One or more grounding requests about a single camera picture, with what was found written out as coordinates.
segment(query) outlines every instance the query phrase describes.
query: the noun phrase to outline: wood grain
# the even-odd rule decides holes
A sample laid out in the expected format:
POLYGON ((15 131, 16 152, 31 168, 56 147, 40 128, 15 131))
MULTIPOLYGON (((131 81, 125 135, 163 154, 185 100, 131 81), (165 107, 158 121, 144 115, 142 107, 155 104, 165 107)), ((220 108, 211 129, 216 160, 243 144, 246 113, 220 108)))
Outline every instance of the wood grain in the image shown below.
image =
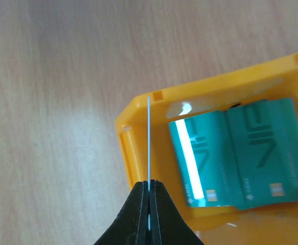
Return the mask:
POLYGON ((134 96, 294 52, 298 1, 0 0, 0 244, 93 244, 134 96))

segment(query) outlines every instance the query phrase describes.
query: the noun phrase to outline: black tool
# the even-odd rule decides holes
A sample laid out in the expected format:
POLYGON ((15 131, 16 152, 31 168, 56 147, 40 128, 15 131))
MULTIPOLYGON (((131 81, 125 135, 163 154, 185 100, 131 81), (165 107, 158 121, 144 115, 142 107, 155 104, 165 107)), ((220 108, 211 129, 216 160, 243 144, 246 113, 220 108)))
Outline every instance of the black tool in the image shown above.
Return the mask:
POLYGON ((147 181, 134 185, 117 218, 94 245, 111 244, 203 245, 158 180, 151 180, 150 191, 147 181))

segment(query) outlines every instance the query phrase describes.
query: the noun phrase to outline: yellow bin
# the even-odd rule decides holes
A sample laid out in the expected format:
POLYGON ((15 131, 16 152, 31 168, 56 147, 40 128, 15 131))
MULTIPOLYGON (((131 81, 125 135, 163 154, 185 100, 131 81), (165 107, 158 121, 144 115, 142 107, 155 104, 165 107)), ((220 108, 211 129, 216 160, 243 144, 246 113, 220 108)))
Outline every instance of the yellow bin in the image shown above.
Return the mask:
POLYGON ((298 112, 298 54, 135 97, 116 120, 130 188, 147 178, 148 96, 152 102, 152 179, 164 183, 191 229, 205 231, 203 240, 209 244, 230 244, 232 238, 240 244, 298 244, 298 203, 251 211, 189 208, 168 130, 174 120, 261 99, 294 98, 298 112))

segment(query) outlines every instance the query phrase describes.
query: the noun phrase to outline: tabletop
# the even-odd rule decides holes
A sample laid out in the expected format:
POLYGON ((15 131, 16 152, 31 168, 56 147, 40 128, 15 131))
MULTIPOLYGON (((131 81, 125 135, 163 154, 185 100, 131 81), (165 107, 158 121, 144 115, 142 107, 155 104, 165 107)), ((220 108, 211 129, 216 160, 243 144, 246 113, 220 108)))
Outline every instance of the tabletop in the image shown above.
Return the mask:
POLYGON ((134 96, 295 52, 298 0, 0 0, 0 244, 100 237, 134 96))

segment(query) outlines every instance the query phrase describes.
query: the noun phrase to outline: wooden surface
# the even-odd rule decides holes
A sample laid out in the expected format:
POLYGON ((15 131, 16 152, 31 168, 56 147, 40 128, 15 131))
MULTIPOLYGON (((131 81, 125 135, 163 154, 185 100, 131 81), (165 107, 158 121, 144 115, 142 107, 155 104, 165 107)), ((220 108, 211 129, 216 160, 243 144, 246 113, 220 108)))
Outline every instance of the wooden surface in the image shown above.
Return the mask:
POLYGON ((134 96, 294 52, 298 1, 0 0, 0 245, 99 238, 134 96))

